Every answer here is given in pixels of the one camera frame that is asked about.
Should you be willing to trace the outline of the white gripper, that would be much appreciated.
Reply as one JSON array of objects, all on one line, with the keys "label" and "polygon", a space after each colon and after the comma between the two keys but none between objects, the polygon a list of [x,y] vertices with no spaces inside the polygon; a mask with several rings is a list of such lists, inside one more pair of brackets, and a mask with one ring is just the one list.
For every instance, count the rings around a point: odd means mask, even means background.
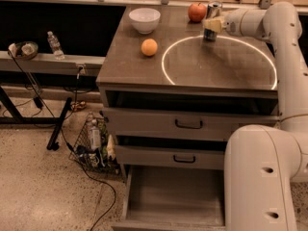
[{"label": "white gripper", "polygon": [[237,9],[223,16],[207,18],[203,21],[203,27],[215,33],[225,31],[234,37],[255,37],[254,11]]}]

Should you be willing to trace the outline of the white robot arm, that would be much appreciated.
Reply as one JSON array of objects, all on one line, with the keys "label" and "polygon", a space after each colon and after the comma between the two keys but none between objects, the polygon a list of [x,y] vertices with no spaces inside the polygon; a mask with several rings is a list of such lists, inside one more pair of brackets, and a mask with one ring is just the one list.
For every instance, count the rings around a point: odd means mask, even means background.
[{"label": "white robot arm", "polygon": [[291,183],[307,180],[308,79],[294,5],[237,9],[207,19],[206,29],[252,37],[273,47],[279,126],[247,125],[228,140],[224,156],[226,231],[307,231],[295,219]]}]

